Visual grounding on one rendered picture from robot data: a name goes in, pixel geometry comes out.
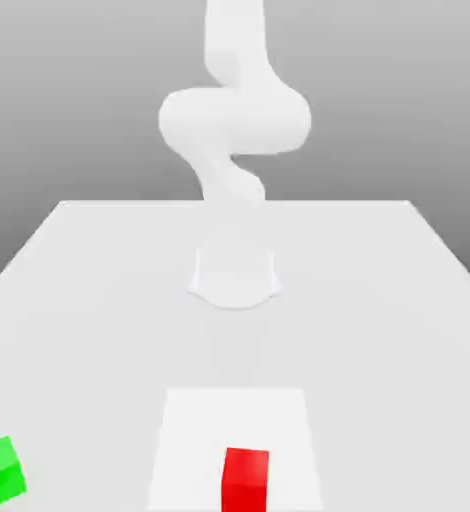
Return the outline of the small red cube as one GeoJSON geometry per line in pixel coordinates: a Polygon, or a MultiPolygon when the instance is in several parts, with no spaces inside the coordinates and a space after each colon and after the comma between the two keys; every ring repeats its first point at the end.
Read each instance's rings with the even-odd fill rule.
{"type": "Polygon", "coordinates": [[[269,452],[228,447],[221,479],[221,512],[267,512],[269,452]]]}

